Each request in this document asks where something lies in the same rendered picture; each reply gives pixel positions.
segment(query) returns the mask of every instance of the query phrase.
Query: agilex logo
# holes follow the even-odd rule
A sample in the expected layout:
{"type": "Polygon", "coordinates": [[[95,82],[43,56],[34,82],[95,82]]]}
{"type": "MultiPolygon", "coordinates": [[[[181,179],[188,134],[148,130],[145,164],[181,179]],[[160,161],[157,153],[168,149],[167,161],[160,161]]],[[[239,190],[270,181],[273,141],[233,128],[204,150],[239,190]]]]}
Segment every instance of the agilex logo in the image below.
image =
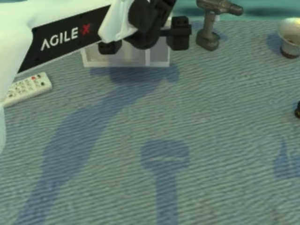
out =
{"type": "Polygon", "coordinates": [[[74,27],[70,30],[63,31],[59,34],[54,34],[50,38],[45,38],[40,51],[50,49],[51,47],[59,46],[63,43],[78,39],[80,35],[85,36],[90,33],[90,23],[84,24],[81,28],[74,27]]]}

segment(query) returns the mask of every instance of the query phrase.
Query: white remote control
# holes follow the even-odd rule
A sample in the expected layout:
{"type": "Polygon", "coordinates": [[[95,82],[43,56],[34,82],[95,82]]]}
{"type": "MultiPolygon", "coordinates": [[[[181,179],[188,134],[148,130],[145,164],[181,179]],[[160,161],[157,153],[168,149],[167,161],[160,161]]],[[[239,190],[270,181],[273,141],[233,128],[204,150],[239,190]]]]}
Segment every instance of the white remote control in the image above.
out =
{"type": "Polygon", "coordinates": [[[14,82],[2,104],[4,107],[9,107],[50,90],[52,90],[52,84],[47,74],[42,72],[14,82]]]}

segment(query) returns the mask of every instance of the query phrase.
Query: cup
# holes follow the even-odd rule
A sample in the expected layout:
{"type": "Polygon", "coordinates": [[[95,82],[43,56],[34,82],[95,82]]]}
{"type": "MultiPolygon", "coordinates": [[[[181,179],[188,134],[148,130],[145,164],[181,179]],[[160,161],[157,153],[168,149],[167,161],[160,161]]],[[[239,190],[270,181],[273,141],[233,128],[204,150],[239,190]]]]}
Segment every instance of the cup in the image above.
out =
{"type": "Polygon", "coordinates": [[[287,18],[278,23],[281,54],[288,59],[300,56],[300,18],[287,18]]]}

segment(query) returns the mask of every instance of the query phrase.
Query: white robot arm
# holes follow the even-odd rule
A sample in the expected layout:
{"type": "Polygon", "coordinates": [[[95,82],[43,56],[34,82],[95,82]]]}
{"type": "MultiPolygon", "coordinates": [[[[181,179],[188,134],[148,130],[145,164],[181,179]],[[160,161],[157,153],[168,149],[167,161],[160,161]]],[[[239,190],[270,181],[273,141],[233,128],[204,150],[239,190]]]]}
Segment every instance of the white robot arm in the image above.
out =
{"type": "MultiPolygon", "coordinates": [[[[176,0],[27,0],[0,3],[0,102],[17,74],[98,44],[101,54],[126,40],[148,49],[167,36],[173,50],[189,48],[191,26],[174,17],[173,29],[161,30],[176,0]]],[[[0,151],[4,114],[0,115],[0,151]]]]}

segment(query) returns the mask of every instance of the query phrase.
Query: tabletop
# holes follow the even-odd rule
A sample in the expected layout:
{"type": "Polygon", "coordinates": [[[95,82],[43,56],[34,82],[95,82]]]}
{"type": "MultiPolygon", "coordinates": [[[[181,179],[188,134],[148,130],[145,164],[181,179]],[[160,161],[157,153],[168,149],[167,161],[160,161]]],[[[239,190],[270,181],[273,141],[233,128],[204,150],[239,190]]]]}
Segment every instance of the tabletop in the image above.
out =
{"type": "Polygon", "coordinates": [[[216,23],[215,52],[200,27],[169,68],[31,72],[53,90],[6,109],[0,224],[299,224],[299,59],[272,21],[216,23]]]}

